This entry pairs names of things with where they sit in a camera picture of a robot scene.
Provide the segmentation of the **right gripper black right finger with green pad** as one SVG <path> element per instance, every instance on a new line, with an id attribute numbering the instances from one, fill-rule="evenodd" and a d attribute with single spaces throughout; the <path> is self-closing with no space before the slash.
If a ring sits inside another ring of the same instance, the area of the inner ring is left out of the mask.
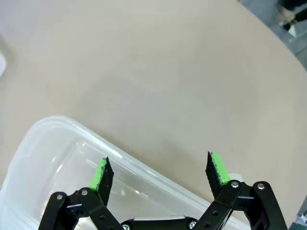
<path id="1" fill-rule="evenodd" d="M 242 211 L 252 230 L 285 230 L 280 206 L 266 181 L 252 186 L 230 179 L 218 153 L 208 152 L 206 175 L 214 201 L 193 227 L 195 230 L 221 230 L 234 211 Z"/>

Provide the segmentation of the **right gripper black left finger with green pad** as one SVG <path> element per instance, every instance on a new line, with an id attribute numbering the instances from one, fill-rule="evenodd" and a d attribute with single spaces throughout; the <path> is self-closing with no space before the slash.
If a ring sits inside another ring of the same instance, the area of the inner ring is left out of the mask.
<path id="1" fill-rule="evenodd" d="M 38 228 L 73 230 L 79 219 L 90 218 L 97 230 L 123 229 L 107 208 L 113 176 L 109 158 L 102 158 L 90 187 L 83 187 L 71 195 L 54 192 L 50 196 Z"/>

